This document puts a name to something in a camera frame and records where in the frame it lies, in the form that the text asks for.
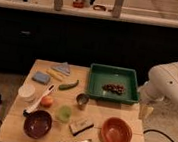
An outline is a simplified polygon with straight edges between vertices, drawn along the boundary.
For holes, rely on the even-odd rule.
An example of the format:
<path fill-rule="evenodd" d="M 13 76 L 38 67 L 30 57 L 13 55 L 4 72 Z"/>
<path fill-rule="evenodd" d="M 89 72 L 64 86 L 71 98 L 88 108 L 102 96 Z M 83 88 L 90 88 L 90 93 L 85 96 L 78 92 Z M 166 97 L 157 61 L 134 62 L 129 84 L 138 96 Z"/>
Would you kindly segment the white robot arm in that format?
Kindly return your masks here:
<path fill-rule="evenodd" d="M 178 106 L 178 61 L 159 64 L 148 71 L 148 81 L 139 90 L 140 119 L 146 119 L 153 112 L 152 104 L 169 98 Z"/>

